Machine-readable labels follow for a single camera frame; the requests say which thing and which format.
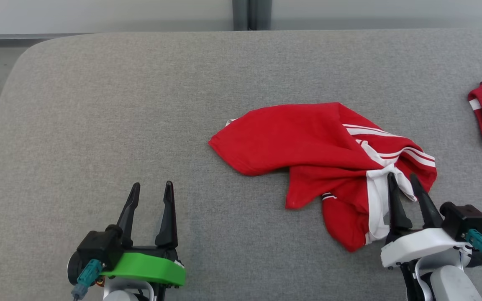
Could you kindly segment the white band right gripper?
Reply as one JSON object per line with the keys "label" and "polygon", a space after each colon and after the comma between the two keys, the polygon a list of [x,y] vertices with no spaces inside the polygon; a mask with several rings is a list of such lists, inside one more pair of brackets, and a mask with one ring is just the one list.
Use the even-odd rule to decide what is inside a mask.
{"label": "white band right gripper", "polygon": [[417,260],[421,268],[438,268],[454,265],[463,268],[470,262],[471,245],[455,241],[442,228],[443,219],[428,192],[416,174],[410,175],[410,183],[419,203],[423,229],[409,234],[413,223],[408,219],[400,200],[401,190],[396,175],[387,175],[390,235],[405,235],[383,246],[381,263],[384,268],[396,267]]}

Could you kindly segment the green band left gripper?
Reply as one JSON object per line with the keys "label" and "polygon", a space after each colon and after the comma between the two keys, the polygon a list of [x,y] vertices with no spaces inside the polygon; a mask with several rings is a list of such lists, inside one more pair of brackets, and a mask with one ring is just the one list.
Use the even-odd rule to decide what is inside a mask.
{"label": "green band left gripper", "polygon": [[[141,185],[136,182],[119,215],[117,225],[122,229],[122,247],[132,248],[131,239],[135,209],[139,204]],[[186,270],[178,257],[177,219],[172,181],[166,182],[163,195],[164,210],[159,233],[155,238],[157,248],[133,248],[125,251],[117,265],[103,269],[106,278],[126,278],[171,286],[185,286]]]}

